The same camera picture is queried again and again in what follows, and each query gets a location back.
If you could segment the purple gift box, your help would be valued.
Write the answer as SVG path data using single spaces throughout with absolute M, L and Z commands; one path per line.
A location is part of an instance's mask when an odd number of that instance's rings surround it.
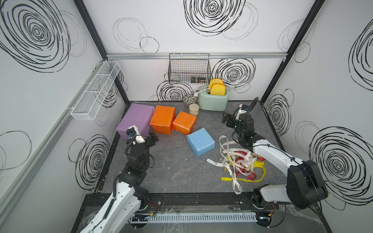
M 120 137 L 128 139 L 127 129 L 135 125 L 142 136 L 147 137 L 150 130 L 150 120 L 153 116 L 155 107 L 150 105 L 133 103 L 124 115 L 123 119 L 116 128 Z

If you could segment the orange box red ribbon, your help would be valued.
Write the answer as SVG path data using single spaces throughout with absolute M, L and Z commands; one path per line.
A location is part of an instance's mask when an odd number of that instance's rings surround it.
M 156 134 L 171 135 L 175 114 L 174 107 L 157 105 L 150 120 L 153 131 Z

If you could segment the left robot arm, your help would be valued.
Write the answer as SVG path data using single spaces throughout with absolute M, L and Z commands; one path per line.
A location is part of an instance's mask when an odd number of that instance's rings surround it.
M 134 136 L 128 140 L 124 155 L 127 163 L 113 180 L 113 192 L 82 233 L 118 233 L 140 209 L 147 207 L 149 191 L 141 187 L 151 168 L 150 147 L 158 138 Z

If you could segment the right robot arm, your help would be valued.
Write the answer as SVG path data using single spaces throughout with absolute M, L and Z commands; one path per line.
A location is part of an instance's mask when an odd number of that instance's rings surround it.
M 256 208 L 263 209 L 269 203 L 283 202 L 306 209 L 327 199 L 327 187 L 315 162 L 291 156 L 255 132 L 250 112 L 257 102 L 258 99 L 254 99 L 250 105 L 240 105 L 233 114 L 222 115 L 222 123 L 234 129 L 233 133 L 237 135 L 237 139 L 220 145 L 224 157 L 222 166 L 230 173 L 234 192 L 242 193 L 238 174 L 248 176 L 254 170 L 255 161 L 264 158 L 286 176 L 287 182 L 256 188 L 252 196 Z

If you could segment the yellow ribbon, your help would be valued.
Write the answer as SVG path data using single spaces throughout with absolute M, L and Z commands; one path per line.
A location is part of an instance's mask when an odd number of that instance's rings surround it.
M 254 169 L 262 169 L 261 174 L 254 172 Z M 249 169 L 235 168 L 236 179 L 244 182 L 258 183 L 263 180 L 266 176 L 267 170 L 265 168 L 265 159 L 259 157 L 258 161 L 255 161 L 253 165 L 249 166 Z

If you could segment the blue gift box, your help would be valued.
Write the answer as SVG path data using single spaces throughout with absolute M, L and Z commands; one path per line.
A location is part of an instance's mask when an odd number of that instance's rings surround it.
M 215 148 L 215 141 L 205 128 L 186 136 L 187 142 L 197 157 Z

